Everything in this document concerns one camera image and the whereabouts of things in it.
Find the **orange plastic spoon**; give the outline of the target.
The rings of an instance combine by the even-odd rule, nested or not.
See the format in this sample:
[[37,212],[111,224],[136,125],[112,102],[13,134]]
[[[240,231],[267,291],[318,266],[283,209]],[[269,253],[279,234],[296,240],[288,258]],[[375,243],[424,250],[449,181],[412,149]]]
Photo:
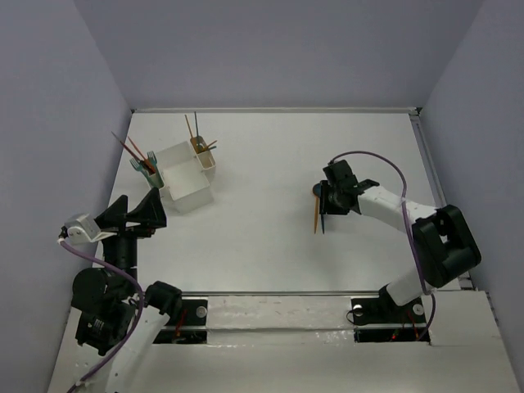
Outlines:
[[319,216],[320,216],[320,213],[319,213],[319,206],[320,206],[320,200],[319,200],[319,197],[318,196],[315,196],[314,197],[315,199],[315,204],[314,204],[314,233],[316,234],[317,230],[318,230],[318,219],[319,219]]

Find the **blue round spoon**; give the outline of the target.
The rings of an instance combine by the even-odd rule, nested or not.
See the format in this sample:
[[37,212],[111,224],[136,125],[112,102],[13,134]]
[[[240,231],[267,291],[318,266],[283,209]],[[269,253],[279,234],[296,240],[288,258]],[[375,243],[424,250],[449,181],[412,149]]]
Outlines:
[[322,233],[325,233],[325,224],[324,224],[324,216],[323,216],[323,213],[321,211],[321,195],[322,195],[322,187],[321,187],[321,184],[320,183],[317,183],[313,186],[312,188],[312,193],[315,196],[319,197],[319,200],[320,200],[320,206],[319,206],[319,213],[320,213],[320,216],[319,216],[319,219],[318,219],[318,229],[321,228],[321,232]]

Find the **steel knife black handle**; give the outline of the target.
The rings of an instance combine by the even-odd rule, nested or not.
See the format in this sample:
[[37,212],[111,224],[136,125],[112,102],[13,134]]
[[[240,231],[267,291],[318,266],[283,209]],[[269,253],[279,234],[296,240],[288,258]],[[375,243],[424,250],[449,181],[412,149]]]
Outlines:
[[125,142],[123,142],[118,136],[111,132],[112,136],[116,139],[116,141],[132,156],[132,158],[139,160],[141,162],[141,157],[139,154],[135,153],[130,147],[128,147]]

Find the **teal plastic fork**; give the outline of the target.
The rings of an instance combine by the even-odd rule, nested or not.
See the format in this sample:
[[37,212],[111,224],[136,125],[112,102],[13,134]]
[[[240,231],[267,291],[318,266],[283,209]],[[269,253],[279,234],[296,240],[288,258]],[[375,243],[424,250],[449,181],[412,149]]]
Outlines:
[[150,174],[148,170],[144,167],[144,165],[139,160],[136,160],[134,158],[131,158],[129,162],[136,171],[138,171],[139,173],[141,173],[144,176],[147,183],[150,186],[153,186],[153,183],[151,182],[151,179],[150,179]]

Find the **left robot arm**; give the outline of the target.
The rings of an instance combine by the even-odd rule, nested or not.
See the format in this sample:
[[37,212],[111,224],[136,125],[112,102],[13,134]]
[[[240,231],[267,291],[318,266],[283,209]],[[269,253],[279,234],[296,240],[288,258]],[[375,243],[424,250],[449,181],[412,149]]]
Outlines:
[[165,228],[158,188],[135,209],[120,196],[97,217],[78,214],[61,229],[58,243],[92,262],[76,274],[71,306],[80,312],[72,392],[126,392],[144,355],[167,323],[186,318],[183,293],[156,281],[138,282],[138,240]]

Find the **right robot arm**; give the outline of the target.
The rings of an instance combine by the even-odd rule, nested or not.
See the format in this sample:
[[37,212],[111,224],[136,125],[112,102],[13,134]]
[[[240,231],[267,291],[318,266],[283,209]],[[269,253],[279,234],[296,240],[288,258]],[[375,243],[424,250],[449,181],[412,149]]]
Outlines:
[[406,183],[396,195],[374,180],[359,181],[346,160],[331,161],[323,172],[326,178],[314,185],[317,225],[324,225],[326,215],[370,217],[405,233],[413,254],[415,267],[381,288],[364,315],[395,321],[408,303],[480,264],[481,252],[458,207],[409,201]]

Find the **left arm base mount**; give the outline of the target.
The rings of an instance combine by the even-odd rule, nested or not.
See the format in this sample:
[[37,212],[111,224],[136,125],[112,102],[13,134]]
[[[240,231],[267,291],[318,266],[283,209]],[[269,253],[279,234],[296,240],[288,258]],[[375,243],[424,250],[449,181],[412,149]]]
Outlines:
[[182,309],[160,330],[156,345],[203,345],[207,343],[208,299],[184,297]]

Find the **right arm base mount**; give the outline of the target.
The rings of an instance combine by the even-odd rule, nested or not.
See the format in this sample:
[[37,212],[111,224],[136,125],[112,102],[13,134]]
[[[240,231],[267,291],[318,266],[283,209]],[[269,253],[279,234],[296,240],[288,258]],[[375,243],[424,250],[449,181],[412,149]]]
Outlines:
[[427,325],[422,300],[417,298],[392,311],[378,308],[377,297],[357,297],[350,303],[346,319],[354,329],[356,343],[429,342],[421,333]]

